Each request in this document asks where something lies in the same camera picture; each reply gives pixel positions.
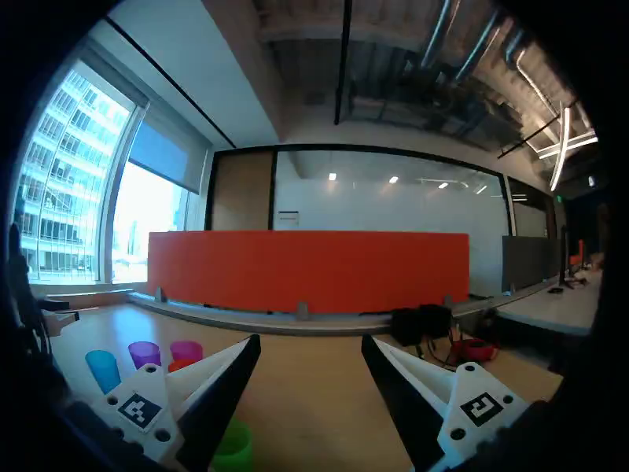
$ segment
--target blue cup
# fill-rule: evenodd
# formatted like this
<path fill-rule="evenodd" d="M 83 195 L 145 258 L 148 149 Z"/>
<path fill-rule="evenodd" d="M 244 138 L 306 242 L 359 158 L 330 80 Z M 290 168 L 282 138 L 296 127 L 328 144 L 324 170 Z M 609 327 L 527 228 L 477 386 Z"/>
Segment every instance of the blue cup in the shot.
<path fill-rule="evenodd" d="M 89 351 L 85 361 L 105 395 L 120 384 L 120 372 L 115 356 L 107 351 Z"/>

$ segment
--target building facade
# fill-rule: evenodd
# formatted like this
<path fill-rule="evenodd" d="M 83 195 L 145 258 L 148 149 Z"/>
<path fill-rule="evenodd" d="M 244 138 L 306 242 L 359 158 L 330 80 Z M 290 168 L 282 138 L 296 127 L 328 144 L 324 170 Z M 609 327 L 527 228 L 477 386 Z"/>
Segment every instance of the building facade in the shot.
<path fill-rule="evenodd" d="M 98 279 L 102 194 L 129 115 L 75 70 L 48 103 L 20 170 L 14 214 L 30 279 Z"/>

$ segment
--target window blind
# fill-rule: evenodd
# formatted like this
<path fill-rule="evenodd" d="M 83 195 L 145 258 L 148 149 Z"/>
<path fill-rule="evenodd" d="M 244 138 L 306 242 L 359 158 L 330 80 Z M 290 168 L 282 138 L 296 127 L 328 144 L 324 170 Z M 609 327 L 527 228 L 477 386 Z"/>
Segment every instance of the window blind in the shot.
<path fill-rule="evenodd" d="M 135 135 L 129 161 L 198 194 L 209 147 L 209 141 L 191 126 L 151 104 Z"/>

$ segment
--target orange partition wall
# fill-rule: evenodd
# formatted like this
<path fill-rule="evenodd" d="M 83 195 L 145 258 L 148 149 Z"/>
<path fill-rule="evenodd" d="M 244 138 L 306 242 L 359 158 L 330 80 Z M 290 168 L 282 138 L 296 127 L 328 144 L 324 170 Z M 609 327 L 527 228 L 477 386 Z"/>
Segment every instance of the orange partition wall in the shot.
<path fill-rule="evenodd" d="M 151 233 L 149 292 L 249 311 L 381 312 L 467 299 L 467 234 Z"/>

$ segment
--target ductwork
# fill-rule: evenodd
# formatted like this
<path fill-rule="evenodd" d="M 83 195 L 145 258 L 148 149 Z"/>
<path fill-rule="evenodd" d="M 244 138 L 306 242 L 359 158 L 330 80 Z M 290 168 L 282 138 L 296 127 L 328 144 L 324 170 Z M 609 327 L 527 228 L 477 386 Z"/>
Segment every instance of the ductwork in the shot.
<path fill-rule="evenodd" d="M 476 45 L 474 45 L 472 52 L 469 53 L 469 56 L 465 59 L 465 62 L 458 70 L 456 76 L 454 76 L 454 84 L 460 83 L 463 79 L 474 72 L 474 69 L 480 63 L 480 60 L 496 39 L 496 36 L 498 36 L 503 21 L 504 14 L 499 9 L 496 9 L 487 22 L 483 32 L 480 33 L 478 41 L 476 42 Z"/>
<path fill-rule="evenodd" d="M 537 86 L 535 81 L 533 81 L 532 77 L 526 73 L 526 71 L 522 68 L 520 61 L 522 57 L 526 54 L 526 50 L 531 43 L 531 36 L 526 34 L 522 28 L 517 26 L 513 26 L 511 31 L 507 35 L 507 38 L 502 43 L 504 49 L 504 58 L 507 66 L 512 70 L 517 71 L 520 74 L 520 77 L 528 83 L 528 85 L 535 91 L 539 100 L 546 106 L 548 111 L 553 115 L 557 115 L 557 109 L 550 103 L 550 100 L 546 97 L 546 95 L 542 92 L 542 90 Z"/>
<path fill-rule="evenodd" d="M 435 29 L 432 30 L 432 35 L 428 45 L 426 46 L 424 57 L 421 59 L 421 63 L 419 64 L 420 68 L 429 68 L 434 62 L 437 54 L 441 51 L 443 42 L 452 28 L 452 24 L 457 16 L 458 7 L 460 5 L 461 0 L 443 0 L 439 17 L 435 23 Z"/>

